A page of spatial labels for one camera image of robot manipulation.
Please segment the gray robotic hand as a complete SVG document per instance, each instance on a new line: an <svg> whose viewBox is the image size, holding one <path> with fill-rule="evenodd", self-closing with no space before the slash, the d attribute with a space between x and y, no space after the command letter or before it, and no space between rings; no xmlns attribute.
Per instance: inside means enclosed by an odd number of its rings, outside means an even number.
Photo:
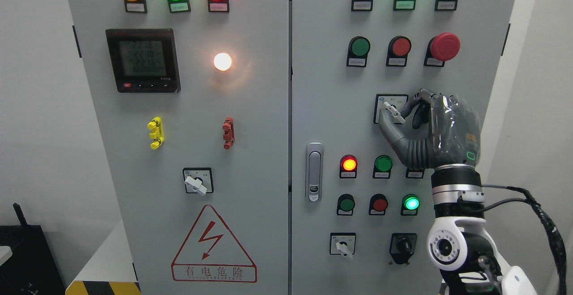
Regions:
<svg viewBox="0 0 573 295"><path fill-rule="evenodd" d="M394 123L397 115L406 118L414 109L413 129L428 124L427 138L408 138ZM474 168L479 162L479 116L464 99L454 95L420 89L399 113L381 108L378 126L401 163L409 169L435 169L449 164Z"/></svg>

